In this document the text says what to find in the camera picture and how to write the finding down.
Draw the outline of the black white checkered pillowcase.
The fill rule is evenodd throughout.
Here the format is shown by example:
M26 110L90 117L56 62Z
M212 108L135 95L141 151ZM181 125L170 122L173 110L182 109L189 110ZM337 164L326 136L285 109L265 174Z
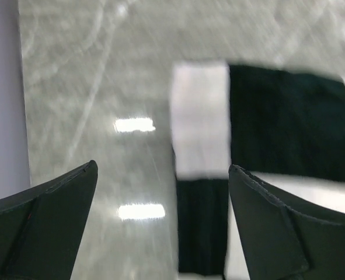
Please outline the black white checkered pillowcase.
M250 279L233 165L345 214L345 78L181 62L169 102L180 279Z

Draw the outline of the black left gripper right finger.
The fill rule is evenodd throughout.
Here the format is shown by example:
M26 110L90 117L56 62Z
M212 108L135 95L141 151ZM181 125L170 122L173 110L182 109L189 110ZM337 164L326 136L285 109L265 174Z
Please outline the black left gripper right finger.
M250 279L345 279L345 213L236 165L229 192Z

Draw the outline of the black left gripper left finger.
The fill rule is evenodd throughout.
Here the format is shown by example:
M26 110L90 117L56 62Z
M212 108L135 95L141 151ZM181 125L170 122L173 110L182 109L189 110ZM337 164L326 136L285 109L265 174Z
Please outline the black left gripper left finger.
M0 199L0 279L70 279L97 178L91 160Z

